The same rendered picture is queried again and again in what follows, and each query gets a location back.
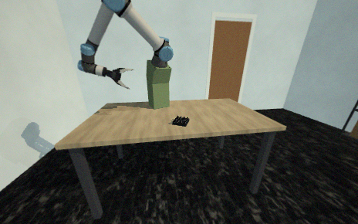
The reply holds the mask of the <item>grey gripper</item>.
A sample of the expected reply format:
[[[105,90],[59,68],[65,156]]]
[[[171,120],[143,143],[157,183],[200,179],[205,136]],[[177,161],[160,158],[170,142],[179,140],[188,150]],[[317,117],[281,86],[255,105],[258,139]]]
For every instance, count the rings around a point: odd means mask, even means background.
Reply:
[[[116,70],[113,70],[113,72],[116,73],[116,77],[115,79],[113,79],[115,81],[115,83],[117,83],[118,85],[122,86],[122,87],[125,87],[127,89],[130,90],[130,88],[126,87],[126,85],[123,84],[122,81],[120,81],[120,78],[121,78],[121,73],[124,73],[125,71],[129,71],[129,70],[133,70],[133,69],[127,69],[127,68],[118,68]],[[103,72],[102,72],[102,76],[106,76],[106,72],[107,72],[107,69],[106,67],[103,68]]]

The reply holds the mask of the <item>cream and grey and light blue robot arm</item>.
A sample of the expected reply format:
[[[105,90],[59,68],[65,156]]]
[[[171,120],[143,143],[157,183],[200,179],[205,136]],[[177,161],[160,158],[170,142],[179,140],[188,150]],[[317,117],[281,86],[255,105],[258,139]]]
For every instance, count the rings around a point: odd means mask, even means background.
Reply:
[[[120,18],[124,18],[153,47],[154,56],[151,60],[151,64],[159,68],[167,67],[167,61],[171,60],[174,55],[169,45],[169,39],[158,36],[156,32],[152,30],[132,6],[131,0],[101,0],[101,2],[102,5],[100,6],[88,39],[86,43],[80,46],[82,62],[81,60],[78,62],[79,70],[102,76],[104,66],[95,64],[94,53],[96,53],[114,13]]]

